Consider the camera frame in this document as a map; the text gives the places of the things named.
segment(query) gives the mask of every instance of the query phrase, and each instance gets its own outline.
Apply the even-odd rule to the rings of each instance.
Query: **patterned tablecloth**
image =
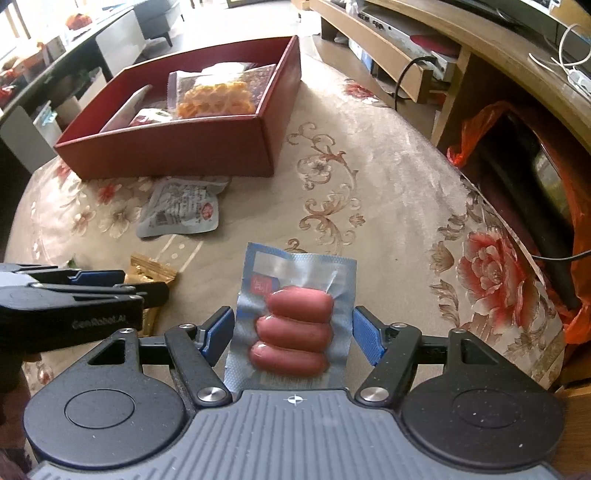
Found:
[[[170,264],[180,273],[156,326],[163,333],[235,306],[249,241],[343,255],[358,261],[356,304],[384,322],[428,335],[467,328],[548,386],[563,359],[562,326],[520,243],[392,109],[327,65],[305,56],[302,64],[275,177],[232,178],[217,230],[142,241],[135,227],[157,179],[82,183],[57,158],[34,173],[22,197],[6,261],[74,257],[82,268],[126,269],[137,252]],[[28,364],[32,390],[88,349]],[[356,388],[370,368],[353,342],[346,386]]]

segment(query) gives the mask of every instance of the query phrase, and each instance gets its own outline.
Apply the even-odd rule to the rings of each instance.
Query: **window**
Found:
[[[0,14],[0,59],[7,56],[16,46],[17,37],[8,21],[7,11],[4,11]]]
[[[78,11],[76,0],[17,0],[17,3],[32,38],[47,30],[61,33],[67,18]]]

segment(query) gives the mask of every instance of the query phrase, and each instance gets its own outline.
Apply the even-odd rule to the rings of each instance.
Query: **red flower print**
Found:
[[[493,332],[510,325],[527,328],[534,319],[537,288],[521,268],[513,245],[500,231],[468,235],[457,277],[467,290],[474,312],[488,315]]]
[[[362,87],[357,82],[345,83],[343,87],[343,93],[359,100],[365,100],[366,98],[374,98],[375,95],[365,87]]]
[[[111,200],[113,200],[113,197],[115,196],[115,193],[117,193],[117,190],[119,190],[120,188],[121,185],[113,185],[112,183],[109,183],[108,185],[101,187],[97,193],[98,204],[108,205],[111,202]]]
[[[57,163],[56,169],[53,171],[53,177],[59,179],[60,188],[67,180],[68,176],[70,176],[71,172],[72,169],[68,167],[68,165],[66,165],[63,160],[60,159],[60,161]]]

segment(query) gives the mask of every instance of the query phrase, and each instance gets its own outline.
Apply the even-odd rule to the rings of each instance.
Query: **sausage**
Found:
[[[334,301],[322,290],[287,287],[267,295],[267,307],[280,317],[311,323],[329,323]]]
[[[259,370],[290,377],[316,377],[329,366],[323,353],[289,350],[261,341],[252,346],[250,359]]]
[[[259,318],[255,328],[263,342],[306,352],[324,352],[333,336],[329,323],[299,322],[277,315]]]

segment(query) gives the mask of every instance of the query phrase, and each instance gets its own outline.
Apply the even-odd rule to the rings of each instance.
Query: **red box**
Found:
[[[138,89],[165,99],[168,74],[223,61],[277,64],[254,115],[195,118],[100,134]],[[297,37],[264,38],[167,55],[120,72],[70,124],[55,146],[82,180],[164,175],[271,177],[301,78]]]

